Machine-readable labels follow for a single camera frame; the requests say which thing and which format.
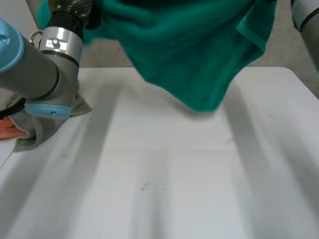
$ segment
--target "green towel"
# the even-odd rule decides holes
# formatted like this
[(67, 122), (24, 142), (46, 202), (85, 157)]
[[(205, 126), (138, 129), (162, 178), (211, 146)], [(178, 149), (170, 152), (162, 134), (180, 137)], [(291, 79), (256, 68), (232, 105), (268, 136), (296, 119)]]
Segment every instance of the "green towel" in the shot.
[[(250, 62), (262, 56), (275, 18), (266, 0), (97, 0), (98, 29), (84, 41), (117, 39), (150, 83), (190, 108), (211, 112)], [(50, 19), (47, 1), (37, 12), (40, 27)]]

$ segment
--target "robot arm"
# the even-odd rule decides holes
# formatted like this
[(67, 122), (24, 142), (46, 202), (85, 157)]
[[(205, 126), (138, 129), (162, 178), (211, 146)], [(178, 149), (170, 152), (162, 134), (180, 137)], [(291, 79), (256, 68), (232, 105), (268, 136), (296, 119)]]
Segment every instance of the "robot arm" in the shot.
[(39, 49), (0, 18), (0, 88), (24, 97), (19, 103), (25, 105), (27, 113), (57, 119), (70, 116), (78, 84), (83, 28), (98, 24), (92, 20), (98, 19), (98, 12), (94, 12), (95, 18), (90, 16), (94, 1), (49, 0), (52, 17)]
[(295, 27), (319, 72), (319, 0), (292, 0), (291, 3)]

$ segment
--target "white table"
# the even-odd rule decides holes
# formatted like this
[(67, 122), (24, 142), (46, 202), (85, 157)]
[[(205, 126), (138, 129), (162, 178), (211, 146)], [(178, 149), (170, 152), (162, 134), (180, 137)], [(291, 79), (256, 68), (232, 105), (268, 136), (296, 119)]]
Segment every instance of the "white table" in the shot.
[(0, 170), (1, 239), (317, 239), (319, 101), (246, 68), (214, 114), (134, 69), (81, 69), (93, 112)]

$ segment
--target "orange object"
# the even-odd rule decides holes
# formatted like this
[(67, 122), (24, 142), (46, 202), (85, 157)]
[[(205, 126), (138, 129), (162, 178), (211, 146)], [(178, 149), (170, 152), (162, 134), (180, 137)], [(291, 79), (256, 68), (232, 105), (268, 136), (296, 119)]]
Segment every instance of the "orange object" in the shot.
[(9, 117), (0, 120), (0, 139), (15, 138), (23, 134), (25, 132), (15, 127)]

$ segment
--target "gray cloth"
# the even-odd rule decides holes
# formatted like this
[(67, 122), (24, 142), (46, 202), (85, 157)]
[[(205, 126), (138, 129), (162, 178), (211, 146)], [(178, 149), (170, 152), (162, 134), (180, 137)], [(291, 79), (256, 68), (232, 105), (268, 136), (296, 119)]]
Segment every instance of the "gray cloth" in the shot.
[[(92, 110), (85, 99), (78, 93), (78, 90), (79, 87), (74, 97), (71, 116), (79, 116)], [(6, 104), (7, 107), (12, 106), (20, 99), (21, 97), (12, 95)], [(18, 129), (25, 132), (24, 135), (16, 139), (14, 152), (31, 150), (38, 147), (53, 136), (66, 121), (65, 119), (53, 120), (34, 117), (27, 114), (24, 110), (9, 116), (9, 118)]]

